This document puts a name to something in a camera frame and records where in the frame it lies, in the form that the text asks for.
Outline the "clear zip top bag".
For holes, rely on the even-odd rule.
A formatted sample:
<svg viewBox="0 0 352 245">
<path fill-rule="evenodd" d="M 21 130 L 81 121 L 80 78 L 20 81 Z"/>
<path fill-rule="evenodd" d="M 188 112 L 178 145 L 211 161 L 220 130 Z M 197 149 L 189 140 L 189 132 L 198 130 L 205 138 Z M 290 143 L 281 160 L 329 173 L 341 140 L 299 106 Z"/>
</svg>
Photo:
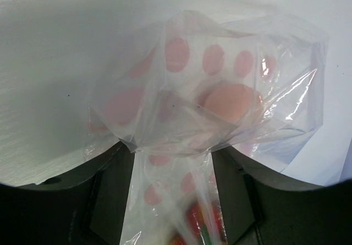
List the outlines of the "clear zip top bag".
<svg viewBox="0 0 352 245">
<path fill-rule="evenodd" d="M 119 244 L 222 244 L 215 151 L 283 171 L 323 123 L 327 36 L 295 17 L 186 10 L 122 38 L 95 83 L 85 157 L 134 154 Z"/>
</svg>

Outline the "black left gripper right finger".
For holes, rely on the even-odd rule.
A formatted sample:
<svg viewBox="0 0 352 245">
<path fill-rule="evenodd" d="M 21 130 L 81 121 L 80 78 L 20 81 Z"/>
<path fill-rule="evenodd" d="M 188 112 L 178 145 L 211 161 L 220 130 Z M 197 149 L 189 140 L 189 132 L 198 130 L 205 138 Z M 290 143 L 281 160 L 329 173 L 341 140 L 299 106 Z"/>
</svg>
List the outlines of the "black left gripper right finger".
<svg viewBox="0 0 352 245">
<path fill-rule="evenodd" d="M 233 147 L 212 161 L 229 244 L 351 244 L 351 181 L 306 183 Z"/>
</svg>

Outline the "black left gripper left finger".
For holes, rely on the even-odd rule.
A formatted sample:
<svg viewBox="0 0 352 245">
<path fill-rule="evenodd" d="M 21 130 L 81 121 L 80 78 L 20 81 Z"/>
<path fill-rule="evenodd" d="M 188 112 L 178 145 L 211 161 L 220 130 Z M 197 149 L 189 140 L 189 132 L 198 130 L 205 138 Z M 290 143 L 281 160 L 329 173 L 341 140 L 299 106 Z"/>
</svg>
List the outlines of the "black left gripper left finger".
<svg viewBox="0 0 352 245">
<path fill-rule="evenodd" d="M 2 184 L 1 244 L 119 244 L 133 165 L 117 143 L 41 184 Z"/>
</svg>

